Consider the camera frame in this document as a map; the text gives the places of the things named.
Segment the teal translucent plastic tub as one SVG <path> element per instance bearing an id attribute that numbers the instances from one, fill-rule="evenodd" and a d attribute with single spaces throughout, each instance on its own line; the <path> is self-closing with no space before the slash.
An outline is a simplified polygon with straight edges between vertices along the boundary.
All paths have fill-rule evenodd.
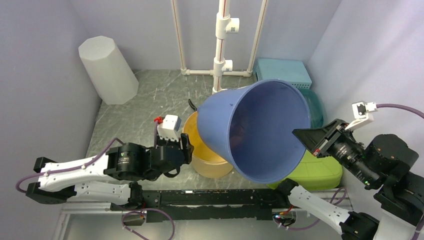
<path id="1" fill-rule="evenodd" d="M 319 96 L 311 89 L 299 88 L 309 108 L 311 128 L 322 128 L 325 123 L 325 109 Z"/>

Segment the beige plastic bucket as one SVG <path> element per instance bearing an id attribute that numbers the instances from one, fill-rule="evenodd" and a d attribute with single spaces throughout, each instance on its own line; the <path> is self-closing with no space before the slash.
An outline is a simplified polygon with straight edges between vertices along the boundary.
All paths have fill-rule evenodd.
<path id="1" fill-rule="evenodd" d="M 197 128 L 198 113 L 192 113 L 183 126 L 183 133 L 188 134 L 190 144 L 194 146 L 191 165 L 203 177 L 217 179 L 233 170 L 233 166 L 208 148 L 200 138 Z"/>

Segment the lime green plastic tub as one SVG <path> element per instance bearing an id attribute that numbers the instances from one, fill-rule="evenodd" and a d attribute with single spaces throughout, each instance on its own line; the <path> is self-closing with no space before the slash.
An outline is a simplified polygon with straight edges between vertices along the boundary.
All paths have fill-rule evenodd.
<path id="1" fill-rule="evenodd" d="M 305 151 L 298 165 L 286 177 L 308 191 L 336 188 L 342 179 L 343 167 L 333 157 L 317 158 Z"/>

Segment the blue bucket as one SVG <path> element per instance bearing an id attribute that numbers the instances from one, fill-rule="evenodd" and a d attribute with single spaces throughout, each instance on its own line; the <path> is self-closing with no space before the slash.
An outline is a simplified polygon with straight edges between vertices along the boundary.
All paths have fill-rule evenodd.
<path id="1" fill-rule="evenodd" d="M 309 106 L 286 81 L 268 79 L 217 92 L 197 108 L 205 145 L 246 179 L 271 184 L 286 178 L 306 148 L 293 130 L 311 126 Z"/>

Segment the light blue perforated basket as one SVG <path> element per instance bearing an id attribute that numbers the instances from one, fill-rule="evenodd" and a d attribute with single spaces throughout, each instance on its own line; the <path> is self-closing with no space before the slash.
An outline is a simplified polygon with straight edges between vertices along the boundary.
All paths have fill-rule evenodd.
<path id="1" fill-rule="evenodd" d="M 258 58 L 252 72 L 257 81 L 279 79 L 298 89 L 309 89 L 312 80 L 300 60 Z"/>

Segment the translucent white faceted bin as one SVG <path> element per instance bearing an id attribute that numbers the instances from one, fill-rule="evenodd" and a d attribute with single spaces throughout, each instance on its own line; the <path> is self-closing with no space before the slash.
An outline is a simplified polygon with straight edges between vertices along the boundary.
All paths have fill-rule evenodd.
<path id="1" fill-rule="evenodd" d="M 123 105 L 137 95 L 139 81 L 112 38 L 89 38 L 78 47 L 78 53 L 105 104 Z"/>

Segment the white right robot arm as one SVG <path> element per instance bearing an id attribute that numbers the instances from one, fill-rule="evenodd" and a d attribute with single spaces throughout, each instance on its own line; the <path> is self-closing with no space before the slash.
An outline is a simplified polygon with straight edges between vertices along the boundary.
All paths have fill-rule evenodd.
<path id="1" fill-rule="evenodd" d="M 366 190 L 376 190 L 381 219 L 340 208 L 317 197 L 292 179 L 276 188 L 282 207 L 304 209 L 332 227 L 344 240 L 415 240 L 424 226 L 424 179 L 411 172 L 419 154 L 395 134 L 379 134 L 368 146 L 357 142 L 348 124 L 336 119 L 321 128 L 293 134 L 317 158 L 333 157 Z"/>

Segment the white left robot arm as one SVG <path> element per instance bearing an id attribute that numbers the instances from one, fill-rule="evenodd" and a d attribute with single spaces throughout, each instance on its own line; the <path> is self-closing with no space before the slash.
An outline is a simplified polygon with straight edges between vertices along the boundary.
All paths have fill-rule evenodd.
<path id="1" fill-rule="evenodd" d="M 96 156 L 56 162 L 36 159 L 36 182 L 28 184 L 24 194 L 45 205 L 66 203 L 69 199 L 103 201 L 115 208 L 139 210 L 156 208 L 158 193 L 145 193 L 140 181 L 174 178 L 181 167 L 192 161 L 194 146 L 186 133 L 176 141 L 159 140 L 157 146 L 136 143 L 110 144 Z"/>

